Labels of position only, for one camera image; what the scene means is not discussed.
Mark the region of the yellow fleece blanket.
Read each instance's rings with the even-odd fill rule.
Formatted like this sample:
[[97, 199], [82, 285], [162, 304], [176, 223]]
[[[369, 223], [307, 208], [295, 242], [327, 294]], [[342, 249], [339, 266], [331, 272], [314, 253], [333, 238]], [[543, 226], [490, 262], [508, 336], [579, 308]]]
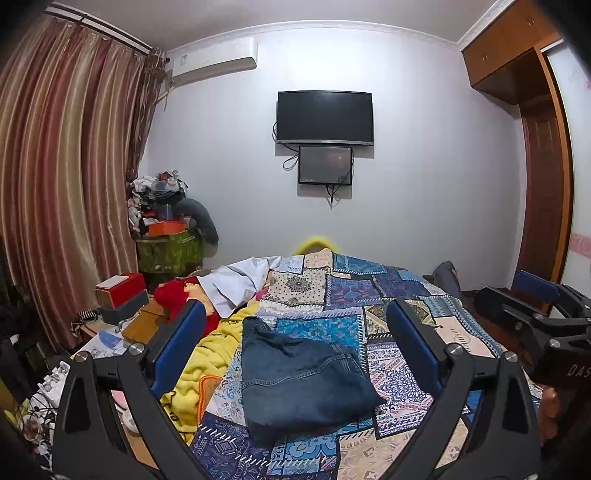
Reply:
[[204, 416], [205, 408], [221, 382], [242, 340], [242, 321], [256, 314], [259, 302], [252, 300], [200, 339], [189, 356], [174, 388], [160, 397], [160, 404], [189, 445]]

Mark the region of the yellow headboard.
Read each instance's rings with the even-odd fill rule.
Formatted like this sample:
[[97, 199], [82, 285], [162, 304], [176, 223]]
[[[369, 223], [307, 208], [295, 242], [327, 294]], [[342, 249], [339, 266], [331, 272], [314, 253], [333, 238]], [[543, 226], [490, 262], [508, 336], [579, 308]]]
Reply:
[[311, 236], [308, 237], [307, 240], [304, 240], [300, 246], [297, 246], [297, 249], [294, 251], [294, 255], [307, 255], [308, 253], [315, 253], [324, 249], [329, 249], [329, 251], [332, 253], [336, 253], [338, 251], [337, 246], [329, 241], [328, 238], [322, 236]]

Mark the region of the striped red gold curtain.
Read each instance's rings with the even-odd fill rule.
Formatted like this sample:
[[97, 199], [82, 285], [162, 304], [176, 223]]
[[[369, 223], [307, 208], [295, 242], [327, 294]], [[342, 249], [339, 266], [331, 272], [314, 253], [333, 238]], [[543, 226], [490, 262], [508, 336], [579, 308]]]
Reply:
[[40, 16], [1, 72], [1, 238], [49, 341], [71, 347], [95, 287], [137, 270], [128, 190], [165, 76], [82, 24]]

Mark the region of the dark grey box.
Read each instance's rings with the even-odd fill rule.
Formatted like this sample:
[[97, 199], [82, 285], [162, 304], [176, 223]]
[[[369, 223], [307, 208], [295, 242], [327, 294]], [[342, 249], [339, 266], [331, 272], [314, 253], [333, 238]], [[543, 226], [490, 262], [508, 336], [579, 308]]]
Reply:
[[149, 297], [146, 290], [131, 297], [118, 307], [99, 309], [102, 320], [110, 325], [118, 325], [120, 322], [133, 317], [143, 306], [149, 303]]

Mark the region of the white shirt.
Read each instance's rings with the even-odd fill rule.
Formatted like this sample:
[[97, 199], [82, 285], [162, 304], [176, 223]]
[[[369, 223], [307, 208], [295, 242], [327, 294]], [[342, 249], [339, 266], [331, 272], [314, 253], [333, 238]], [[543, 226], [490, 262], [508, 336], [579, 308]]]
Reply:
[[229, 318], [238, 307], [263, 289], [270, 269], [280, 265], [281, 260], [280, 256], [250, 257], [220, 266], [200, 276], [198, 283], [219, 317]]

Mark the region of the green storage box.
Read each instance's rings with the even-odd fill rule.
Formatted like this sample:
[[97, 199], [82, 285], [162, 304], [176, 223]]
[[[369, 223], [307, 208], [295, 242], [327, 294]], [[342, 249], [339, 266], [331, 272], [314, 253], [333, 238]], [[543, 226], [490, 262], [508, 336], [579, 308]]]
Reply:
[[202, 265], [200, 238], [183, 231], [135, 240], [138, 269], [148, 274], [185, 275]]

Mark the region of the red plush toy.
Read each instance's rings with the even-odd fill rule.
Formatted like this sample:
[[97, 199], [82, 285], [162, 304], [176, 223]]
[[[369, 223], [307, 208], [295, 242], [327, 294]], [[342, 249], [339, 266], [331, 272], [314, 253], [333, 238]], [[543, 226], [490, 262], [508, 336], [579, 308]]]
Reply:
[[205, 294], [204, 288], [200, 286], [195, 277], [174, 279], [160, 284], [153, 291], [153, 298], [168, 314], [168, 323], [175, 318], [188, 300], [197, 300], [204, 305], [206, 320], [204, 333], [201, 334], [201, 337], [211, 334], [221, 320], [214, 310], [211, 300]]

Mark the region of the wooden wardrobe cabinet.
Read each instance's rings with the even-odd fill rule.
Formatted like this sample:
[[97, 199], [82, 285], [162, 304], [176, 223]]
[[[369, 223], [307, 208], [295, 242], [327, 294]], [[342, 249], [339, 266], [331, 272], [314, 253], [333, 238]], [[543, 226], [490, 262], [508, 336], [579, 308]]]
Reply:
[[463, 50], [472, 88], [510, 105], [548, 95], [539, 53], [559, 38], [536, 2], [514, 2]]

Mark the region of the orange box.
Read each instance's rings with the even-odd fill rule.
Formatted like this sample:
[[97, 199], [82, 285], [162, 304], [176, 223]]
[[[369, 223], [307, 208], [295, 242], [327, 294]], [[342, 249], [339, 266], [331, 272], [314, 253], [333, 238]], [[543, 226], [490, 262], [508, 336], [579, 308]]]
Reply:
[[185, 230], [186, 224], [183, 221], [164, 220], [149, 224], [147, 235], [149, 237], [170, 236]]

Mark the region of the pink neck pillow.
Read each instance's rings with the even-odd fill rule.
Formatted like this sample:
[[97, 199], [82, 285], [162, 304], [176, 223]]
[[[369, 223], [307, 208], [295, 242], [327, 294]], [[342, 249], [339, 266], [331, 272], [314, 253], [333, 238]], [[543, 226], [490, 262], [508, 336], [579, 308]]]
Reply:
[[115, 408], [120, 412], [124, 413], [128, 410], [127, 401], [122, 391], [112, 390], [111, 397], [114, 401]]

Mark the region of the black wall television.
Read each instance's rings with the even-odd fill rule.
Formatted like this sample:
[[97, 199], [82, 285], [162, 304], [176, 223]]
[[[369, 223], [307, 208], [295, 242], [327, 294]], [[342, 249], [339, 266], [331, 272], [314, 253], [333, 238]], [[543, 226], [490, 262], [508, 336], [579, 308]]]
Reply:
[[373, 96], [367, 92], [280, 91], [276, 142], [373, 146]]

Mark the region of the grey purple backpack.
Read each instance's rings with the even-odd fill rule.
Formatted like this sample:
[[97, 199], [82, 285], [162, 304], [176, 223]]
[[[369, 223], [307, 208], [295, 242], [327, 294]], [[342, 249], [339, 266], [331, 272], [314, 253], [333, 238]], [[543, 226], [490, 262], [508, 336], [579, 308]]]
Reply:
[[441, 263], [433, 272], [434, 284], [447, 294], [464, 300], [459, 277], [454, 264], [451, 261]]

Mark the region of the red box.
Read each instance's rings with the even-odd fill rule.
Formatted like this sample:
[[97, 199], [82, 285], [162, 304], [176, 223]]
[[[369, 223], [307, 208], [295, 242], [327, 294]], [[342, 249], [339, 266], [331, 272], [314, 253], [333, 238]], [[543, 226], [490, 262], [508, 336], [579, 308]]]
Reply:
[[95, 295], [101, 308], [115, 309], [145, 290], [141, 273], [114, 275], [95, 286]]

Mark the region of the wooden door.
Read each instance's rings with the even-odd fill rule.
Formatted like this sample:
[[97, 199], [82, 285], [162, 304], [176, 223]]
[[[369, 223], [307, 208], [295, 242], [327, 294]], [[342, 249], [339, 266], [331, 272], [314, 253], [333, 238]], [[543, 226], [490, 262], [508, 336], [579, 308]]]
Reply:
[[527, 52], [527, 85], [519, 104], [526, 153], [526, 208], [519, 270], [557, 282], [566, 262], [573, 208], [572, 152], [554, 74], [538, 49]]

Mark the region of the small black wall monitor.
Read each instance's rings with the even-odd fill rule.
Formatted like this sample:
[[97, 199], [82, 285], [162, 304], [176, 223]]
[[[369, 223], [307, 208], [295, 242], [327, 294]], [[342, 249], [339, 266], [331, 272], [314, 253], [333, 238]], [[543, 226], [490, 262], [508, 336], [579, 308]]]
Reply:
[[353, 149], [327, 145], [302, 145], [298, 150], [298, 183], [304, 185], [351, 186]]

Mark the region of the blue denim jacket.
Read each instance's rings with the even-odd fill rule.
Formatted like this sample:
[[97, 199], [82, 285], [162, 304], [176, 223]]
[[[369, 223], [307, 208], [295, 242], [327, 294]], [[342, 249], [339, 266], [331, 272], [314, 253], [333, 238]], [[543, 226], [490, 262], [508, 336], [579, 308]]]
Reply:
[[243, 321], [240, 363], [245, 425], [259, 446], [327, 433], [386, 403], [353, 348], [288, 336], [256, 316]]

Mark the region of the white air conditioner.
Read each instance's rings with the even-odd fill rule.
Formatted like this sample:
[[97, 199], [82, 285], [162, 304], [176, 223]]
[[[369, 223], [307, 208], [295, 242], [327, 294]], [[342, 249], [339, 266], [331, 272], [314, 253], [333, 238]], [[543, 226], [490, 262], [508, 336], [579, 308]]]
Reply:
[[176, 55], [171, 85], [184, 86], [226, 74], [256, 69], [259, 44], [253, 37], [230, 40]]

